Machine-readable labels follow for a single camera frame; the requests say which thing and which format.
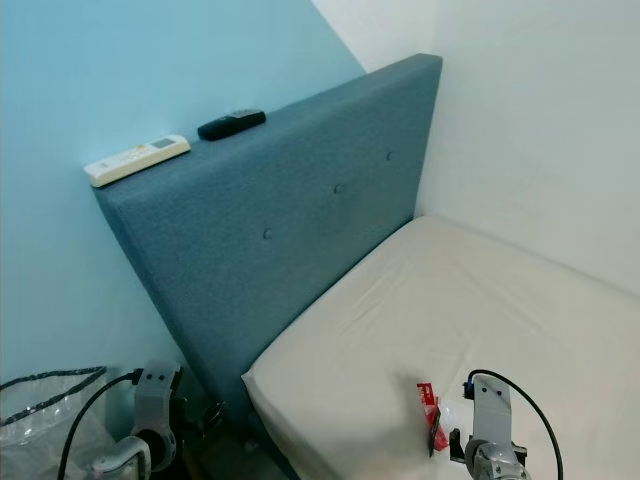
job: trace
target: bed frame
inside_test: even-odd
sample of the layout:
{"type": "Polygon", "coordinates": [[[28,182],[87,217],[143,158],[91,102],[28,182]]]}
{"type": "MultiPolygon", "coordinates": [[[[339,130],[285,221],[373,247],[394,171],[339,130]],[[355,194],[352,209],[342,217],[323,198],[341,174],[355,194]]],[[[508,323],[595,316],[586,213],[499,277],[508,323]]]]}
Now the bed frame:
{"type": "Polygon", "coordinates": [[[95,189],[189,365],[237,429],[266,435],[240,376],[413,218],[441,68],[439,57],[413,56],[95,189]]]}

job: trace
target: white fitted sheet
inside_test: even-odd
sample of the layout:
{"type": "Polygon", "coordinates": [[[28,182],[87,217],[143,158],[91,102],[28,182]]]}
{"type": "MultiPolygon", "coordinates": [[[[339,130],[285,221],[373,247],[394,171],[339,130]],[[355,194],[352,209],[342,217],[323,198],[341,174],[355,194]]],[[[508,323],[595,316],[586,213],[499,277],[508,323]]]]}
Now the white fitted sheet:
{"type": "MultiPolygon", "coordinates": [[[[244,375],[303,478],[468,480],[426,455],[416,383],[470,433],[474,368],[547,414],[566,478],[638,478],[640,299],[435,217],[414,220],[304,312],[244,375]]],[[[556,478],[544,426],[512,392],[513,439],[556,478]]]]}

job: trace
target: trash bin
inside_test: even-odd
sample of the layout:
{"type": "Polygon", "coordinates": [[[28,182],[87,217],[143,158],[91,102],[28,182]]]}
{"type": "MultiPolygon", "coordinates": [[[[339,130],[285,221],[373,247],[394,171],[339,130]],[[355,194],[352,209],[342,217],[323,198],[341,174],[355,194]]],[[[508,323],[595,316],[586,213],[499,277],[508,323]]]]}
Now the trash bin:
{"type": "MultiPolygon", "coordinates": [[[[0,385],[0,478],[55,480],[69,428],[86,401],[104,385],[106,367],[54,371],[0,385]]],[[[88,467],[114,441],[104,427],[100,400],[80,422],[66,479],[84,480],[88,467]]]]}

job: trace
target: blue wall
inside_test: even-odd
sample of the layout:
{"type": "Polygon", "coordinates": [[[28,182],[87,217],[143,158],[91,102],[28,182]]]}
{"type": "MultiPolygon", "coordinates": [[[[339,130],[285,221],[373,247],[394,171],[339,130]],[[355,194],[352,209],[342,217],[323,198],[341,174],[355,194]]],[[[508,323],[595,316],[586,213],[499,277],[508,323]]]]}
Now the blue wall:
{"type": "Polygon", "coordinates": [[[0,377],[182,359],[81,166],[363,73],[309,0],[4,0],[0,377]]]}

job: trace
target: floor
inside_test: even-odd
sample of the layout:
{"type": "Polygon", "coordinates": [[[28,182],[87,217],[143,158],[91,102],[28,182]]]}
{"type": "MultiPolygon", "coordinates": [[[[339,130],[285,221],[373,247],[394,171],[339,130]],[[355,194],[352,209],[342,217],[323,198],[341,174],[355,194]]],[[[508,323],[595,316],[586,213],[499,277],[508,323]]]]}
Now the floor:
{"type": "Polygon", "coordinates": [[[203,480],[286,480],[260,447],[242,445],[224,427],[211,433],[193,457],[203,480]]]}

